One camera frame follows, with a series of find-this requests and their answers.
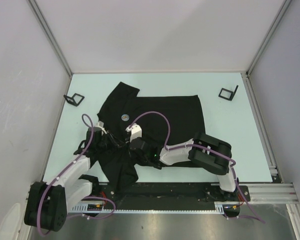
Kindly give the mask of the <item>round badge on shirt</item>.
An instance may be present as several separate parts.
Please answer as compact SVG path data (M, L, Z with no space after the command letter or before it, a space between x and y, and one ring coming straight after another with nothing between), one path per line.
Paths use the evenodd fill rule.
M128 116L127 114L123 114L123 115L121 116L121 119L122 119L123 121L128 121L128 120L129 120L129 116Z

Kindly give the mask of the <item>black t-shirt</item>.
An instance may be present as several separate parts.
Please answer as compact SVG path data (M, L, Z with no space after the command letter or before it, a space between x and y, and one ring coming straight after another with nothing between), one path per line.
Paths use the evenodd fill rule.
M160 148L186 142L198 132L205 132L204 117L198 96L138 96L139 89L120 82L109 94L97 116L104 128L125 147L112 153L97 154L103 173L114 190L125 190L138 180L135 165L128 153L126 128L136 122L146 142ZM121 116L127 114L128 121Z

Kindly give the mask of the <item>aluminium frame rail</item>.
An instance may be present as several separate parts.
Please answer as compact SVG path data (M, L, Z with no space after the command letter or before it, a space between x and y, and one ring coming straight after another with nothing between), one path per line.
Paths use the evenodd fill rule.
M55 202L64 202L66 197L70 196L70 193L77 193L78 200L81 201L87 197L98 197L99 196L99 182L90 182L88 180L81 179L82 186L79 183L74 184L68 190L60 184L56 186L48 185L45 182L35 182L32 184L29 192L29 201L39 203L43 198L43 202L46 203L49 199ZM240 187L244 185L239 185L235 190L241 190ZM253 202L282 202L282 201L295 201L297 197L295 196L295 191L293 186L286 184L247 184L250 194L250 201Z

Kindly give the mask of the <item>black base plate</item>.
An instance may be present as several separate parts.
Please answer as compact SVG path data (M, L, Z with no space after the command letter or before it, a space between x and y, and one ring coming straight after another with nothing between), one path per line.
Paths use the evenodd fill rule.
M217 183L207 182L144 182L135 183L125 190L115 191L106 183L99 184L99 196L107 197L116 205L117 211L126 212L202 212L222 211L235 217L245 200L250 201L247 186L241 190L226 192Z

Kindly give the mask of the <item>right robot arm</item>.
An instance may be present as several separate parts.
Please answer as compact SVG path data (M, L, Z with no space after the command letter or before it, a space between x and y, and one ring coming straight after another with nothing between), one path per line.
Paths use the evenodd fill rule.
M137 164L162 167L202 168L218 177L221 196L228 201L238 196L235 177L230 169L234 162L232 146L220 139L204 133L196 133L194 138L166 147L158 147L142 137L133 137L129 144L129 154Z

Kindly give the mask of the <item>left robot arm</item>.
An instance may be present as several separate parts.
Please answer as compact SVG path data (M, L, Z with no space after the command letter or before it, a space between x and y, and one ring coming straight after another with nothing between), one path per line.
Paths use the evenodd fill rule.
M60 173L48 181L34 182L29 191L24 223L39 232L59 231L72 210L82 200L98 200L110 204L114 213L115 203L102 196L97 177L87 171L98 160L97 154L112 153L126 145L104 128L88 128L85 140L79 143L72 160Z

